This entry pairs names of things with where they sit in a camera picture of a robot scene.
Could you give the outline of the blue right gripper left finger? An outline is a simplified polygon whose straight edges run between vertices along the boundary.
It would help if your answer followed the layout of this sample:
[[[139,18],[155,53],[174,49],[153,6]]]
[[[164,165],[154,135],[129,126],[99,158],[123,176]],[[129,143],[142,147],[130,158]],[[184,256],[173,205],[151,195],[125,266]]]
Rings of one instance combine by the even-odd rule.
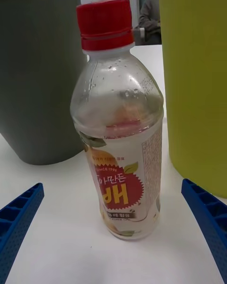
[[[44,198],[37,183],[0,210],[0,283],[4,284],[24,237]]]

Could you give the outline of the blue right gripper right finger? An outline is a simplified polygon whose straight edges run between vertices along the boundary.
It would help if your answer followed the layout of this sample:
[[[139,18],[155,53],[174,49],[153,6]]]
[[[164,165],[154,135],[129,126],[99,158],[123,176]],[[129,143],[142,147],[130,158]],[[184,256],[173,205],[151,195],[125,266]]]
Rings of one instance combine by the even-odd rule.
[[[193,213],[218,267],[227,282],[227,205],[188,179],[181,193]]]

